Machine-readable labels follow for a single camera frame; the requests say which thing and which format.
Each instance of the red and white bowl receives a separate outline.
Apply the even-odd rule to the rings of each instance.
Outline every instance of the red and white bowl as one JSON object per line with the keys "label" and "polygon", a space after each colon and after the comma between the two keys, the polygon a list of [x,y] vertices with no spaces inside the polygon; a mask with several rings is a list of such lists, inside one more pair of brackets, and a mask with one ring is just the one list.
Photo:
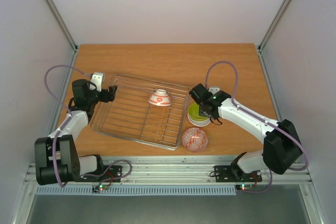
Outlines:
{"label": "red and white bowl", "polygon": [[148,102],[157,106],[170,106],[172,99],[164,89],[157,89],[148,99]]}

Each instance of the white wall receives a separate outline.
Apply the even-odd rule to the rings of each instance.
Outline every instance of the white wall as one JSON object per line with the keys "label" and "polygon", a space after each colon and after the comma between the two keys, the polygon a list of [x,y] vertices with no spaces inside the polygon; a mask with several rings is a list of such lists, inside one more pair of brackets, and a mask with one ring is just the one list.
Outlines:
{"label": "white wall", "polygon": [[259,44],[283,0],[53,0],[77,44]]}
{"label": "white wall", "polygon": [[[72,50],[44,0],[0,0],[0,223],[9,223],[34,142],[56,105],[44,88],[48,67]],[[60,90],[64,71],[50,75]]]}
{"label": "white wall", "polygon": [[295,123],[328,223],[336,223],[336,0],[293,0],[265,57],[281,115]]}

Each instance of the wire dish rack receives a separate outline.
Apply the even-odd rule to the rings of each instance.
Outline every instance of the wire dish rack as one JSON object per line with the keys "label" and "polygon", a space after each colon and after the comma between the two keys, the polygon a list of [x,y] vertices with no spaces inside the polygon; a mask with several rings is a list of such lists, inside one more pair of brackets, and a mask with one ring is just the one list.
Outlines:
{"label": "wire dish rack", "polygon": [[[109,86],[118,89],[113,102],[100,102],[91,128],[104,135],[174,150],[178,147],[186,113],[189,88],[116,74]],[[148,103],[156,89],[164,89],[172,99],[167,107]]]}

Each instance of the wooden tabletop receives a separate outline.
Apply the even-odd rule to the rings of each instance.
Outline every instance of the wooden tabletop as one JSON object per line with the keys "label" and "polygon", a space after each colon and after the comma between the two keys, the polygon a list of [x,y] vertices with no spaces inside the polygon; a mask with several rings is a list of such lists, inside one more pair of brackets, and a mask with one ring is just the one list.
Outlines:
{"label": "wooden tabletop", "polygon": [[[264,74],[253,44],[153,44],[153,45],[81,45],[75,67],[87,73],[102,72],[109,80],[113,74],[125,74],[181,84],[190,89],[204,83],[208,68],[220,60],[231,61],[238,69],[239,86],[236,99],[243,105],[276,118]],[[73,72],[71,82],[84,76]],[[71,82],[65,102],[72,97]],[[210,86],[219,86],[232,93],[235,83],[233,69],[229,65],[213,68]],[[60,120],[65,118],[61,113]],[[181,144],[170,151],[132,141],[122,140],[94,132],[88,125],[76,140],[78,154],[102,156],[148,156],[148,155],[231,155],[262,148],[251,134],[223,121],[223,125],[210,124],[203,128],[209,138],[207,148],[195,154]],[[186,118],[184,130],[193,127]]]}

